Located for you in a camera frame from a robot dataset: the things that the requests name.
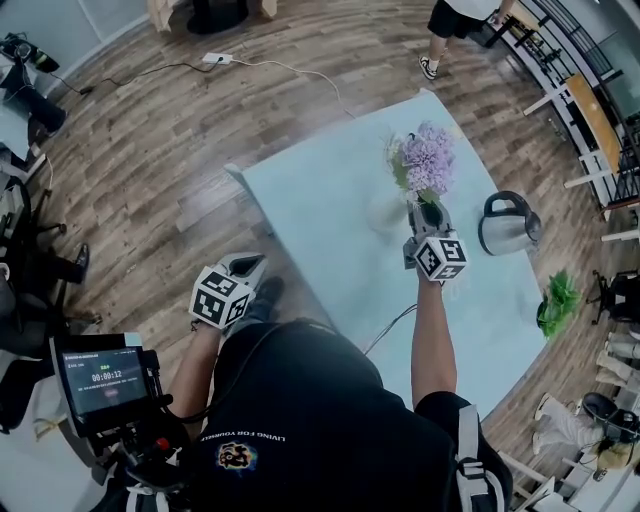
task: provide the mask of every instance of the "parquet floor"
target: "parquet floor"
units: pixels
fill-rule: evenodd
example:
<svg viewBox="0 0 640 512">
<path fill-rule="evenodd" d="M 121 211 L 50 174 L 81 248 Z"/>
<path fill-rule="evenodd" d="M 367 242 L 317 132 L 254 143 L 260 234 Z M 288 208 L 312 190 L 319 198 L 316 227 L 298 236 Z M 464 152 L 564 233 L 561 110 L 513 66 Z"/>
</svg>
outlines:
<svg viewBox="0 0 640 512">
<path fill-rule="evenodd" d="M 505 47 L 486 50 L 454 40 L 438 79 L 424 79 L 417 59 L 427 48 L 433 3 L 282 0 L 273 22 L 254 18 L 207 37 L 187 33 L 182 12 L 171 35 L 136 29 L 70 81 L 79 88 L 172 62 L 199 65 L 215 51 L 321 71 L 356 115 L 427 87 L 462 127 L 498 188 L 525 195 L 542 218 L 546 234 L 533 257 L 541 286 L 567 268 L 586 292 L 594 268 L 635 268 L 637 244 L 600 243 L 608 227 L 589 187 L 563 189 L 565 180 L 580 175 L 573 147 L 554 132 L 549 107 L 522 116 L 540 89 Z M 258 249 L 270 257 L 289 286 L 285 318 L 322 315 L 278 242 L 267 236 L 259 210 L 222 166 L 250 166 L 347 122 L 325 81 L 275 66 L 234 64 L 209 74 L 180 67 L 122 88 L 104 83 L 82 99 L 60 88 L 57 97 L 71 114 L 44 145 L 55 167 L 48 215 L 69 225 L 57 242 L 63 255 L 75 255 L 82 241 L 92 248 L 87 281 L 72 290 L 70 310 L 102 313 L 103 331 L 141 332 L 146 346 L 160 353 L 165 381 L 189 336 L 192 283 L 203 265 L 230 251 Z M 45 180 L 43 171 L 38 181 Z M 497 448 L 545 473 L 561 474 L 566 468 L 559 458 L 570 451 L 531 454 L 531 413 L 542 393 L 570 401 L 590 390 L 611 392 L 594 383 L 595 356 L 610 326 L 592 327 L 591 318 L 592 310 L 583 307 L 484 422 Z"/>
</svg>

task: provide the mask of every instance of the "shoe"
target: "shoe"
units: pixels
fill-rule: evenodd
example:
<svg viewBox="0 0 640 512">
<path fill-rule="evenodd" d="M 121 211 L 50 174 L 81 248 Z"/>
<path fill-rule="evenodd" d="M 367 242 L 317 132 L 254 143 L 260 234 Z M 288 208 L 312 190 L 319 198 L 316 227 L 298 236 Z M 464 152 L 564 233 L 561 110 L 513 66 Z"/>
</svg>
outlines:
<svg viewBox="0 0 640 512">
<path fill-rule="evenodd" d="M 247 314 L 258 316 L 263 322 L 275 320 L 273 310 L 284 294 L 284 281 L 274 276 L 266 279 L 256 292 L 256 298 L 249 306 Z"/>
<path fill-rule="evenodd" d="M 76 265 L 82 267 L 82 279 L 84 280 L 84 276 L 87 275 L 87 269 L 89 268 L 89 259 L 90 259 L 90 251 L 88 244 L 82 244 L 80 246 L 80 251 L 78 252 L 78 256 L 76 257 Z"/>
<path fill-rule="evenodd" d="M 284 281 L 281 277 L 273 276 L 266 279 L 256 292 L 256 301 L 267 302 L 275 307 L 284 294 Z"/>
<path fill-rule="evenodd" d="M 542 444 L 540 443 L 540 434 L 538 432 L 534 432 L 533 436 L 531 436 L 531 448 L 534 455 L 540 455 Z"/>
<path fill-rule="evenodd" d="M 542 417 L 544 416 L 544 413 L 542 412 L 542 408 L 544 407 L 544 404 L 547 403 L 547 400 L 549 400 L 549 398 L 551 398 L 551 395 L 549 393 L 545 393 L 544 395 L 542 395 L 542 398 L 540 399 L 540 403 L 538 403 L 538 407 L 536 407 L 536 412 L 533 415 L 534 420 L 540 421 L 542 419 Z"/>
<path fill-rule="evenodd" d="M 437 71 L 429 68 L 429 59 L 427 57 L 420 57 L 418 62 L 420 63 L 420 69 L 424 76 L 427 77 L 427 80 L 433 80 L 436 77 Z"/>
</svg>

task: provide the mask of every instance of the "white sneaker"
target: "white sneaker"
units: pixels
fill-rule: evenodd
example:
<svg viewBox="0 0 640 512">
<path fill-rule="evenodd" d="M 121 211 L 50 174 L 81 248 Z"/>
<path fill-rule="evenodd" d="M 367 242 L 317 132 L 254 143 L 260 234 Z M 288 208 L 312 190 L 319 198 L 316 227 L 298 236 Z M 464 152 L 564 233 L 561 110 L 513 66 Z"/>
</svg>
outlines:
<svg viewBox="0 0 640 512">
<path fill-rule="evenodd" d="M 536 412 L 533 415 L 534 420 L 540 421 L 542 419 L 542 417 L 544 416 L 544 413 L 542 412 L 542 408 L 544 407 L 544 404 L 547 403 L 547 400 L 549 400 L 549 398 L 551 398 L 551 395 L 549 393 L 545 393 L 544 395 L 542 395 L 542 398 L 538 403 L 538 407 L 536 407 Z"/>
<path fill-rule="evenodd" d="M 537 432 L 534 432 L 533 436 L 531 436 L 531 447 L 534 455 L 540 455 L 540 452 L 542 451 L 542 444 L 540 443 L 540 434 Z"/>
<path fill-rule="evenodd" d="M 420 64 L 422 73 L 427 77 L 427 80 L 433 80 L 436 77 L 437 71 L 429 68 L 429 59 L 427 57 L 420 57 L 418 59 L 418 63 Z"/>
</svg>

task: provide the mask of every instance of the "black kettle handle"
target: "black kettle handle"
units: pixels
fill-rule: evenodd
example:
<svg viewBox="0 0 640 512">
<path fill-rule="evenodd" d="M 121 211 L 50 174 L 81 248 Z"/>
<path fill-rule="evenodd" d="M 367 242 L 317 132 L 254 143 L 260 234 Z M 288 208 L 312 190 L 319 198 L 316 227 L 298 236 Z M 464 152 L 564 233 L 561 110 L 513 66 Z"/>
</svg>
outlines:
<svg viewBox="0 0 640 512">
<path fill-rule="evenodd" d="M 496 201 L 511 201 L 515 208 L 507 208 L 499 213 L 493 211 L 493 204 Z M 527 214 L 531 211 L 527 202 L 515 192 L 511 192 L 510 190 L 501 190 L 500 192 L 496 192 L 495 194 L 489 196 L 487 201 L 484 203 L 484 214 L 487 216 L 495 216 L 506 213 L 517 213 L 518 209 L 524 214 Z"/>
</svg>

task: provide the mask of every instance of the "black shorts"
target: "black shorts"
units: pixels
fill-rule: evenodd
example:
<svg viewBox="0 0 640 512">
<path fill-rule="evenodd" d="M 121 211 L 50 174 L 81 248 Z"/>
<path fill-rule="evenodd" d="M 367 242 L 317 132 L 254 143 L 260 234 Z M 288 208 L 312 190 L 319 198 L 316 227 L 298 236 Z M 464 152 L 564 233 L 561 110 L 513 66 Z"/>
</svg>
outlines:
<svg viewBox="0 0 640 512">
<path fill-rule="evenodd" d="M 445 39 L 451 36 L 464 39 L 469 32 L 479 31 L 482 25 L 484 25 L 484 20 L 460 14 L 445 0 L 438 0 L 429 20 L 429 30 Z"/>
</svg>

